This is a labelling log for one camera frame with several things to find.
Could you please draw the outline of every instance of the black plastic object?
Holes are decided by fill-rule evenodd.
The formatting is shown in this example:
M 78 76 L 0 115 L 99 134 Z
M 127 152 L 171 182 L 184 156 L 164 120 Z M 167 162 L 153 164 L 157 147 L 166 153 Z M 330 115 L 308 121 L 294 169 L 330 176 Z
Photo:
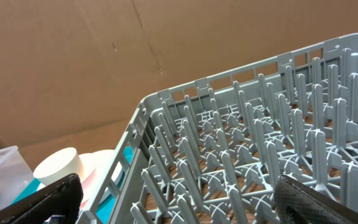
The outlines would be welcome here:
M 358 213 L 287 175 L 281 175 L 274 190 L 281 223 L 358 223 Z
M 36 193 L 0 210 L 0 223 L 43 223 L 53 215 L 53 223 L 72 224 L 78 218 L 83 198 L 77 174 L 69 174 Z

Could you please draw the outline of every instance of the gray plastic dish rack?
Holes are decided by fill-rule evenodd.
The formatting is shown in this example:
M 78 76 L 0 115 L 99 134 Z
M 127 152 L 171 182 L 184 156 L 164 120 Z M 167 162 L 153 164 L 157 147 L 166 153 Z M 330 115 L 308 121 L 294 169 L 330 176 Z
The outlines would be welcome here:
M 322 58 L 311 58 L 319 49 Z M 295 67 L 299 55 L 307 62 Z M 257 74 L 271 63 L 277 73 Z M 248 70 L 254 80 L 233 81 Z M 225 77 L 232 86 L 214 91 L 210 83 Z M 188 88 L 197 95 L 174 100 Z M 116 199 L 109 223 L 199 223 L 200 212 L 211 223 L 279 223 L 280 174 L 358 212 L 358 33 L 146 96 L 115 155 L 77 223 L 101 223 L 95 214 L 106 187 Z M 118 162 L 126 173 L 120 189 L 109 178 Z M 249 191 L 255 185 L 261 190 Z M 218 191 L 223 197 L 211 198 Z M 148 194 L 153 210 L 145 209 Z

